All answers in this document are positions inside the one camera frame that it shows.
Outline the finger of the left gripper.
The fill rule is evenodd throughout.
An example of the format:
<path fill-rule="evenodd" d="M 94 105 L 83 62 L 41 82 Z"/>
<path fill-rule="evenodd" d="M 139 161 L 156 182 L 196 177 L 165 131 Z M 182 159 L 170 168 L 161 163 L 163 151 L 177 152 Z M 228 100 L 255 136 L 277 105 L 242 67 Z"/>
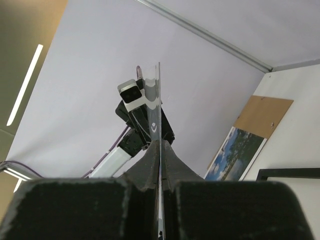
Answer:
<path fill-rule="evenodd" d="M 173 131 L 163 109 L 161 109 L 161 138 L 163 140 L 167 141 L 170 145 L 172 145 L 175 140 L 174 131 Z"/>

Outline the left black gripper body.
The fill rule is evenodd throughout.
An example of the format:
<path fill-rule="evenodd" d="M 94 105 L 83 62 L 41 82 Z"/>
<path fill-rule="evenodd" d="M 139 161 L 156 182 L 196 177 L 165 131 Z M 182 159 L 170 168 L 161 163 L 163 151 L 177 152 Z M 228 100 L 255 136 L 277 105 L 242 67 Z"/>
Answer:
<path fill-rule="evenodd" d="M 146 150 L 152 142 L 152 134 L 156 134 L 158 128 L 152 125 L 156 122 L 156 116 L 152 113 L 148 116 L 147 106 L 141 105 L 132 111 L 128 111 L 125 103 L 120 101 L 115 113 L 125 121 L 130 128 L 118 146 L 124 150 Z"/>

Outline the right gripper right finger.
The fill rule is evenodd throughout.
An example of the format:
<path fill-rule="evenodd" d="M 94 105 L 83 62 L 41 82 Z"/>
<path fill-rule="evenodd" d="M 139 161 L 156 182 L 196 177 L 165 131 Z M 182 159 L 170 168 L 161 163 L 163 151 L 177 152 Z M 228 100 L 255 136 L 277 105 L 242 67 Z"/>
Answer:
<path fill-rule="evenodd" d="M 161 143 L 166 240 L 312 240 L 292 189 L 274 181 L 205 181 Z"/>

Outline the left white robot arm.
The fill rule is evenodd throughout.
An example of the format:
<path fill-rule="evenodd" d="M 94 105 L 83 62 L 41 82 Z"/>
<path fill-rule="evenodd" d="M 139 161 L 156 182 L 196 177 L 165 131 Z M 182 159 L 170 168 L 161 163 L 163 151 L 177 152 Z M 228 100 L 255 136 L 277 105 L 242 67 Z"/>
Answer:
<path fill-rule="evenodd" d="M 121 101 L 115 113 L 125 121 L 126 128 L 110 150 L 85 175 L 88 178 L 113 176 L 140 151 L 148 149 L 152 140 L 163 139 L 170 144 L 175 140 L 175 134 L 159 99 L 144 99 L 137 106 Z"/>

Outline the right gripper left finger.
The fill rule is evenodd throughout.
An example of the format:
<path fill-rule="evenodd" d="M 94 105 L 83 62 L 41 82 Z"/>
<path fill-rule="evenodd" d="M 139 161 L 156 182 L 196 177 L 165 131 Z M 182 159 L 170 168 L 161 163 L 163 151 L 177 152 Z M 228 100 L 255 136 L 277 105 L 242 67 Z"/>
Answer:
<path fill-rule="evenodd" d="M 14 194 L 3 240 L 156 240 L 159 141 L 117 178 L 46 178 Z"/>

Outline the black picture frame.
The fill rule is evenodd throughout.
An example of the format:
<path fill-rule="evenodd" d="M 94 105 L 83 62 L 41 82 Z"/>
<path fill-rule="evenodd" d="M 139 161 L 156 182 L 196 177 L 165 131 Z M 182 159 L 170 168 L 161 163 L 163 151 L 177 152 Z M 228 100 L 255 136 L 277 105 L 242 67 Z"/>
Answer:
<path fill-rule="evenodd" d="M 268 178 L 319 179 L 320 168 L 271 168 L 260 169 L 257 181 L 267 181 Z"/>

